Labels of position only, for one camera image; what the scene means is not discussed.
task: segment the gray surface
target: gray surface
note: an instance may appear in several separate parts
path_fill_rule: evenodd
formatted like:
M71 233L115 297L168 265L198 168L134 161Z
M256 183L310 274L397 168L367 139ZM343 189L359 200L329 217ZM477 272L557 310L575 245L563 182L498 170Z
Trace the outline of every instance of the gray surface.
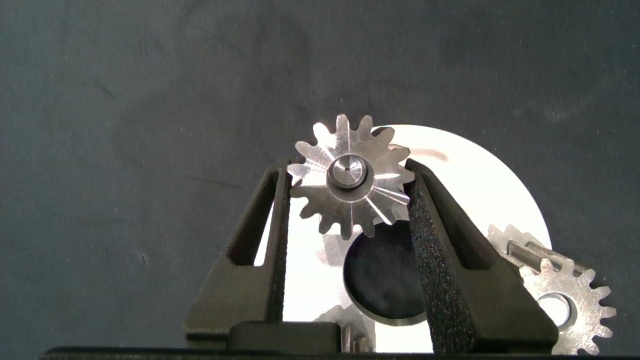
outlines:
M0 3L0 357L184 346L264 168L339 112L462 135L638 354L637 2Z

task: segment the small gear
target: small gear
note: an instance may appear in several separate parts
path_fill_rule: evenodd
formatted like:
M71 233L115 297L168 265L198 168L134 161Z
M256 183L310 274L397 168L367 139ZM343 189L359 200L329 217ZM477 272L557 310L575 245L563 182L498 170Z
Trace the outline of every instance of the small gear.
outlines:
M552 354L577 355L578 350L583 349L591 355L597 355L600 350L593 342L593 337L610 338L613 335L611 329L600 324L600 320L615 316L616 309L599 303L611 290L608 286L592 289L589 284L595 274L592 269L587 269L576 276L573 260L570 259L562 263L560 271L554 270L548 258L540 261L540 272L528 266L520 268L524 286L538 302L555 298L568 306L570 315L558 327L558 342Z
M317 145L296 143L306 161L287 167L294 184L302 179L291 189L291 196L309 200L300 216L320 214L322 234L339 223L344 239L352 236L355 225L371 237L375 224L391 225L408 218L409 197L404 194L403 184L412 181L414 175L399 163L410 151L399 146L390 150L395 131L384 128L374 136L372 126L371 117L365 116L358 128L351 130L347 117L338 115L335 133L317 123L313 126Z

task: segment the metal gear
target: metal gear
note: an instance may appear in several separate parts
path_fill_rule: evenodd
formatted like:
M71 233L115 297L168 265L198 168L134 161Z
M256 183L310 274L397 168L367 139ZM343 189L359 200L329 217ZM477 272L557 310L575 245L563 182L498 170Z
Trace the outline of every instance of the metal gear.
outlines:
M551 260L544 258L540 262L540 272L528 266L520 268L524 286L538 301L555 298L566 302L569 318L558 327L558 342L552 354L577 355L583 349L591 355L598 355L600 350L593 342L594 336L610 338L613 332L601 325L600 320L616 315L616 309L601 306L600 300L611 293L608 286L592 289L589 284L596 273L587 269L580 276L574 275L574 264L569 260L562 264L559 272L553 268Z
M523 234L512 225L504 233L491 226L488 238L503 257L519 267L525 288L558 325L558 342L552 354L577 355L583 349L597 355L600 350L593 337L613 335L600 320L615 316L616 309L600 305L611 289L591 288L595 271L545 248L531 234ZM553 302L555 309L543 306L548 302ZM560 304L566 312L557 318L553 313Z
M322 234L339 223L343 239L351 238L355 225L371 237L375 224L391 225L408 218L409 197L404 194L403 184L412 181L414 175L399 163L410 150L400 146L390 150L395 131L384 128L374 136L372 127L371 117L365 116L358 128L351 130L349 120L341 114L335 133L321 123L313 126L317 145L296 143L306 161L287 167L294 183L302 179L291 189L291 196L308 198L300 217L320 214Z

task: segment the center hole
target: center hole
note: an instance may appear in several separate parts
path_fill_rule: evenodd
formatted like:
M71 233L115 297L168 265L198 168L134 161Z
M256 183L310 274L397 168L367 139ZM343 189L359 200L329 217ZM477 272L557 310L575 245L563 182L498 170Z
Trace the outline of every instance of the center hole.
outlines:
M379 224L375 230L372 238L356 238L347 252L347 292L358 309L376 321L416 324L425 308L409 222Z
M327 177L336 189L352 191L367 179L366 162L358 155L344 155L329 166Z
M558 328L571 317L571 305L566 297L558 293L547 294L538 299L538 304Z

